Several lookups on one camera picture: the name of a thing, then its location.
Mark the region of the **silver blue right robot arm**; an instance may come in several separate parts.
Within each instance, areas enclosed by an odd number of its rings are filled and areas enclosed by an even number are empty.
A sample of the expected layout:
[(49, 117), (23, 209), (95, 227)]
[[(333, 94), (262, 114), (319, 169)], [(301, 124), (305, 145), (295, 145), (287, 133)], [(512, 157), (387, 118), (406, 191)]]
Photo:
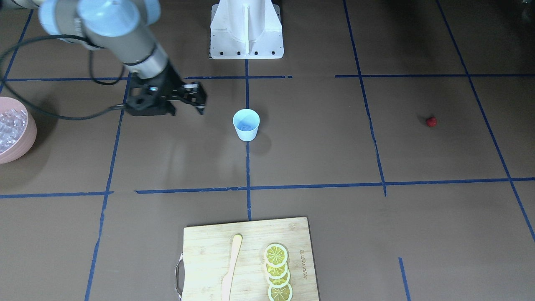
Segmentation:
[(59, 39), (78, 43), (90, 51), (107, 49), (132, 74), (123, 104), (105, 109), (124, 110), (132, 116), (176, 114), (174, 101), (204, 113), (207, 95), (200, 82), (186, 84), (150, 31), (158, 21), (158, 0), (2, 0), (1, 10), (36, 10), (46, 36), (31, 38), (8, 48), (4, 60), (20, 47)]

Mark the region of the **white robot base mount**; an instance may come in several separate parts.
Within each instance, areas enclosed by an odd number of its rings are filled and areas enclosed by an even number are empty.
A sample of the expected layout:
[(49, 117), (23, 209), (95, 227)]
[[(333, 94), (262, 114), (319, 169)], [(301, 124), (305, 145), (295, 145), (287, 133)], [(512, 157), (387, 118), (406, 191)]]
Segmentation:
[(211, 8), (209, 57), (214, 60), (281, 59), (279, 0), (220, 0)]

